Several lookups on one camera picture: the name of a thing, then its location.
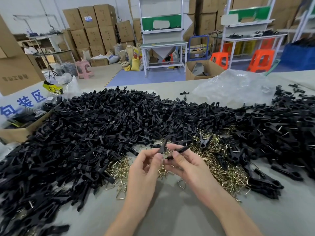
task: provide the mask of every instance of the blue floor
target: blue floor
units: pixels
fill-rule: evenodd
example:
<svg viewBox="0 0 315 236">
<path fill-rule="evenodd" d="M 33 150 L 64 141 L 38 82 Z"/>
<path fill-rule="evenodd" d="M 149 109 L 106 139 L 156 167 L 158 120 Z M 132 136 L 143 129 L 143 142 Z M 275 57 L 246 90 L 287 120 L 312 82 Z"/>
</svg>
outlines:
<svg viewBox="0 0 315 236">
<path fill-rule="evenodd" d="M 236 62 L 232 64 L 231 69 L 246 70 L 250 62 Z M 294 71 L 290 67 L 281 65 L 281 63 L 273 70 L 273 72 L 290 72 Z M 180 69 L 168 69 L 168 68 L 156 68 L 150 69 L 147 72 L 147 77 L 144 77 L 144 71 L 124 71 L 121 70 L 118 74 L 109 82 L 108 86 L 122 86 L 133 84 L 152 84 L 162 82 L 175 82 L 185 80 L 184 68 Z"/>
</svg>

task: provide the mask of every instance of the blue metal frame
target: blue metal frame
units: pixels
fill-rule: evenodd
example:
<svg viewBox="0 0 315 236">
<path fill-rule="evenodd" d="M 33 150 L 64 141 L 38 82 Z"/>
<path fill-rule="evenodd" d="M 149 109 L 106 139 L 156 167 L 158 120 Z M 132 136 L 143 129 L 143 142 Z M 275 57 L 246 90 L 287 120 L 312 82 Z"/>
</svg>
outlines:
<svg viewBox="0 0 315 236">
<path fill-rule="evenodd" d="M 207 47 L 204 47 L 203 45 L 201 47 L 195 47 L 195 48 L 190 48 L 190 42 L 193 38 L 207 38 Z M 188 53 L 187 53 L 187 61 L 195 61 L 195 60 L 207 60 L 208 59 L 208 53 L 209 53 L 209 42 L 210 42 L 210 38 L 208 35 L 197 35 L 197 36 L 191 36 L 189 38 L 189 43 L 188 43 Z M 205 57 L 202 58 L 190 58 L 190 50 L 197 50 L 197 49 L 206 49 L 206 55 Z"/>
</svg>

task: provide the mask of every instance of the green board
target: green board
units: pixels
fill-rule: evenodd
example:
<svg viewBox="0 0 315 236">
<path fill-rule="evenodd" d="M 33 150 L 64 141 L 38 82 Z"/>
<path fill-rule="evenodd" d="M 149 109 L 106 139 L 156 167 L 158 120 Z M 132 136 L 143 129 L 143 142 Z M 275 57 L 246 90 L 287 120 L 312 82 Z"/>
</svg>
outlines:
<svg viewBox="0 0 315 236">
<path fill-rule="evenodd" d="M 161 17 L 144 17 L 142 18 L 143 31 L 155 30 L 153 27 L 153 22 L 159 21 L 169 21 L 169 28 L 180 28 L 181 27 L 181 14 L 171 15 L 171 16 L 161 16 Z"/>
<path fill-rule="evenodd" d="M 239 21 L 242 18 L 255 17 L 255 20 L 266 20 L 270 12 L 270 7 L 251 7 L 246 9 L 231 10 L 229 14 L 238 14 Z"/>
</svg>

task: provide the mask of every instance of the person's right hand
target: person's right hand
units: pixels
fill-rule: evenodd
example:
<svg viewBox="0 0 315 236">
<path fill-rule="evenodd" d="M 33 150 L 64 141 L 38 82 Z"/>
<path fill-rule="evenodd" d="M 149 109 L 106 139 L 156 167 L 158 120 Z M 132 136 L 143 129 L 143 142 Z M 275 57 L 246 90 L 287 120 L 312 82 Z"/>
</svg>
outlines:
<svg viewBox="0 0 315 236">
<path fill-rule="evenodd" d="M 183 178 L 197 198 L 206 206 L 212 208 L 211 196 L 216 196 L 223 188 L 213 177 L 208 166 L 199 155 L 191 150 L 186 150 L 182 155 L 176 151 L 182 147 L 172 143 L 167 144 L 168 149 L 174 150 L 172 153 L 174 160 L 166 159 L 164 161 L 165 169 Z"/>
</svg>

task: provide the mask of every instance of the white wall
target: white wall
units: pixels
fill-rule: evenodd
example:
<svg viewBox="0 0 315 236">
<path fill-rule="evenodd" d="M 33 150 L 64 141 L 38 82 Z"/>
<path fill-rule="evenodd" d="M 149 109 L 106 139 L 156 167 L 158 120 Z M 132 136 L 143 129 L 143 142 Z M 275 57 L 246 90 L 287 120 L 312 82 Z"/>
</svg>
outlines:
<svg viewBox="0 0 315 236">
<path fill-rule="evenodd" d="M 57 5 L 54 0 L 41 0 L 47 14 L 55 15 L 57 21 L 54 17 L 49 17 L 49 21 L 52 26 L 58 28 L 58 23 L 60 29 L 65 27 L 68 28 L 68 23 L 63 15 L 63 9 L 76 8 L 82 6 L 93 6 L 97 4 L 110 4 L 115 7 L 117 21 L 126 21 L 131 19 L 131 14 L 129 11 L 127 0 L 56 0 Z M 6 22 L 7 26 L 13 34 L 26 33 L 26 29 L 29 27 L 23 20 L 17 20 L 13 15 L 43 15 L 45 14 L 39 0 L 0 0 L 0 14 Z M 45 33 L 50 30 L 48 21 L 46 17 L 41 17 L 38 19 L 28 19 L 27 22 L 33 32 Z"/>
</svg>

